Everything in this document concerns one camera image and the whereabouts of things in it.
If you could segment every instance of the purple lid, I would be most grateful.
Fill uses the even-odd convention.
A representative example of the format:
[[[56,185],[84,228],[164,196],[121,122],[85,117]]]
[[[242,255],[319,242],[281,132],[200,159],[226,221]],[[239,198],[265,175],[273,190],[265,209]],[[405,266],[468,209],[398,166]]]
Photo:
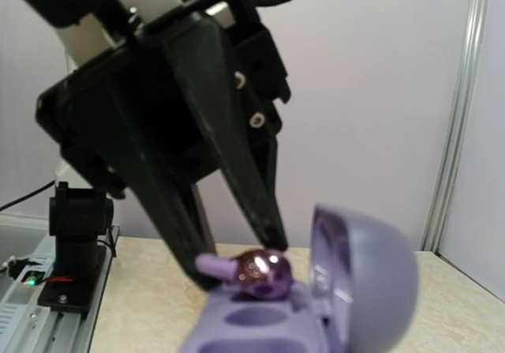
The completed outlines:
[[[317,206],[310,282],[332,351],[389,351],[415,311],[417,260],[397,229],[355,212]]]

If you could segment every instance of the screw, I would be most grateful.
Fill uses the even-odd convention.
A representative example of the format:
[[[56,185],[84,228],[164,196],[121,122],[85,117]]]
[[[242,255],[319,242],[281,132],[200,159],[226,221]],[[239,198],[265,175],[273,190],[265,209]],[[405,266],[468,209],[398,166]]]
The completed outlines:
[[[265,115],[263,115],[260,112],[256,112],[249,120],[249,125],[252,128],[258,129],[264,125],[265,121],[266,121]]]
[[[245,79],[245,75],[243,73],[241,73],[240,71],[236,71],[235,72],[235,80],[237,81],[237,88],[239,90],[244,88],[246,79]]]

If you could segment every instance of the open charging case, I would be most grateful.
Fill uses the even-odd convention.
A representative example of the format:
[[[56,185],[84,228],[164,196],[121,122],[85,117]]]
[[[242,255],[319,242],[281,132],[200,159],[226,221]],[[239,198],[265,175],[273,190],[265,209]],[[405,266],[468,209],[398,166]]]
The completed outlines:
[[[226,284],[211,291],[181,353],[380,353],[415,311],[418,270],[395,228],[340,208],[314,212],[309,285],[281,301],[251,300]]]

